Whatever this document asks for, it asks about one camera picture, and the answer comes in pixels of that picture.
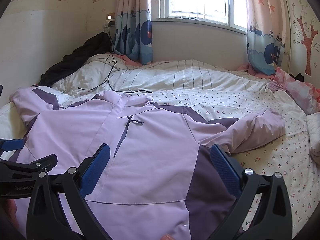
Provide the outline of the person's left hand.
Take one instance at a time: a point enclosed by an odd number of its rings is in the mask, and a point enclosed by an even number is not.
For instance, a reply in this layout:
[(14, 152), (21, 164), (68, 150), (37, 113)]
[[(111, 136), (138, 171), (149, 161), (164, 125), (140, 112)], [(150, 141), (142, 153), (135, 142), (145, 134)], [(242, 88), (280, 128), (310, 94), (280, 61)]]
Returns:
[(13, 226), (18, 229), (19, 224), (16, 217), (17, 206), (15, 201), (13, 199), (1, 199), (1, 207), (3, 207), (4, 212), (6, 213)]

